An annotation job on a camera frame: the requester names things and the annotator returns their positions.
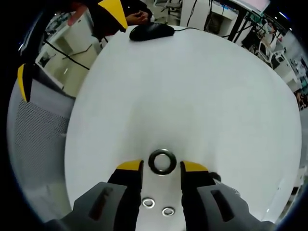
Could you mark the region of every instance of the black computer mouse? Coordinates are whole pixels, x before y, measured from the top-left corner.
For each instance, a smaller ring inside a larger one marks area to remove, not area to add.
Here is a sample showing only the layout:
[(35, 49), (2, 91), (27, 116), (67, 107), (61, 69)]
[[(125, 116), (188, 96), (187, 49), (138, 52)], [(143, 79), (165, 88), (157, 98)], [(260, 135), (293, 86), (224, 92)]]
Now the black computer mouse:
[(158, 39), (162, 37), (172, 36), (174, 29), (166, 24), (150, 23), (146, 25), (136, 26), (129, 34), (129, 38), (133, 41), (146, 41)]

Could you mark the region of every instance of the wall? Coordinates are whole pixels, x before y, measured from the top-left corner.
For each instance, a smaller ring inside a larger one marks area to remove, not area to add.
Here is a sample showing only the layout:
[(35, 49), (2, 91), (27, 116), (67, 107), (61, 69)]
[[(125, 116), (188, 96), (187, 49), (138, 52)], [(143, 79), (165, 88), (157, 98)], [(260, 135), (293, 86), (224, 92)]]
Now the wall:
[(294, 59), (299, 56), (303, 56), (304, 60), (306, 60), (306, 62), (308, 61), (307, 53), (304, 51), (298, 39), (294, 36), (294, 34), (291, 31), (289, 31), (283, 37), (282, 45), (287, 49), (285, 56), (288, 59)]

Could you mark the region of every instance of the office chair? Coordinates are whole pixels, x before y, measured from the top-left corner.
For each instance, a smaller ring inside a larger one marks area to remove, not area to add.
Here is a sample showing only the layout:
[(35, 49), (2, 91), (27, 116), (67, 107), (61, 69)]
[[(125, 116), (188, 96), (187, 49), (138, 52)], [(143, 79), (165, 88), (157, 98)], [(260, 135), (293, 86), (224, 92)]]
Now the office chair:
[(263, 61), (268, 63), (271, 66), (271, 68), (273, 68), (273, 65), (271, 63), (272, 59), (274, 57), (279, 58), (284, 54), (284, 48), (279, 49), (279, 44), (280, 42), (277, 41), (275, 50), (271, 51), (270, 49), (267, 48), (267, 46), (265, 45), (263, 41), (260, 41), (257, 55), (260, 55), (259, 57), (261, 57)]
[(74, 99), (32, 82), (29, 102), (15, 82), (7, 114), (9, 158), (24, 197), (43, 222), (71, 211), (64, 146)]
[(167, 16), (161, 16), (156, 18), (155, 20), (157, 21), (159, 19), (165, 19), (164, 23), (167, 24), (171, 15), (174, 16), (177, 20), (180, 20), (182, 6), (183, 6), (182, 0), (179, 0), (178, 3), (174, 3), (171, 2), (171, 0), (167, 0), (165, 2), (165, 5), (163, 6), (163, 9), (160, 12), (162, 13), (163, 11), (167, 10)]

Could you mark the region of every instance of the white table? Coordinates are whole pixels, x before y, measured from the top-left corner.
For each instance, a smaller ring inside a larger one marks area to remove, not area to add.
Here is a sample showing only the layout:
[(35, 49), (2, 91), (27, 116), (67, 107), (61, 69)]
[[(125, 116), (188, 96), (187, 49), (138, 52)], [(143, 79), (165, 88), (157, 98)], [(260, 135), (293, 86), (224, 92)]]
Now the white table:
[[(276, 220), (291, 194), (301, 152), (294, 95), (257, 57), (198, 30), (132, 42), (118, 32), (77, 97), (68, 126), (65, 178), (71, 206), (119, 164), (145, 161), (138, 231), (184, 230), (180, 167), (157, 176), (156, 149), (218, 172), (258, 219)], [(175, 215), (161, 215), (173, 206)]]

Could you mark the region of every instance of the cable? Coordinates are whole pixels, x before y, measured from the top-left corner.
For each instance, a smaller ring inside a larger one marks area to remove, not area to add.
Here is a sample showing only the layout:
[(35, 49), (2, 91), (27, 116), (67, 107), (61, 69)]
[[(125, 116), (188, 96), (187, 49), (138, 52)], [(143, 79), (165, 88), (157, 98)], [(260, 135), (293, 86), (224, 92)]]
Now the cable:
[(187, 29), (195, 29), (195, 30), (199, 30), (199, 29), (197, 29), (197, 28), (187, 27), (187, 28), (184, 28), (184, 29), (181, 29), (181, 30), (174, 30), (174, 31), (183, 31), (183, 30), (187, 30)]
[(44, 41), (45, 43), (47, 43), (49, 46), (51, 46), (52, 48), (54, 48), (56, 51), (58, 51), (59, 53), (61, 53), (62, 55), (64, 55), (66, 58), (68, 58), (69, 60), (73, 61), (74, 63), (78, 64), (79, 66), (87, 69), (87, 70), (90, 70), (89, 68), (87, 68), (86, 66), (78, 63), (77, 61), (75, 61), (74, 59), (72, 59), (71, 57), (69, 57), (67, 54), (65, 54), (64, 52), (62, 52), (61, 50), (57, 49), (56, 47), (54, 47), (53, 45), (51, 45), (48, 41)]
[(191, 17), (192, 17), (193, 12), (194, 12), (194, 7), (196, 6), (197, 1), (198, 1), (198, 0), (195, 0), (195, 1), (194, 1), (194, 3), (193, 3), (193, 7), (192, 7), (192, 11), (191, 11), (191, 15), (189, 16), (189, 19), (188, 19), (188, 21), (187, 21), (187, 25), (186, 25), (186, 27), (188, 27), (188, 24), (189, 24), (189, 22), (190, 22), (190, 20), (191, 20)]
[(252, 25), (247, 26), (247, 27), (245, 27), (245, 28), (242, 29), (242, 30), (239, 30), (238, 32), (236, 32), (236, 34), (239, 33), (239, 32), (243, 32), (244, 30), (246, 30), (246, 29), (248, 29), (248, 28), (250, 28), (250, 27), (252, 27)]
[(221, 16), (223, 15), (223, 12), (224, 12), (224, 10), (225, 10), (225, 5), (223, 5), (222, 7), (223, 7), (223, 8), (222, 8)]

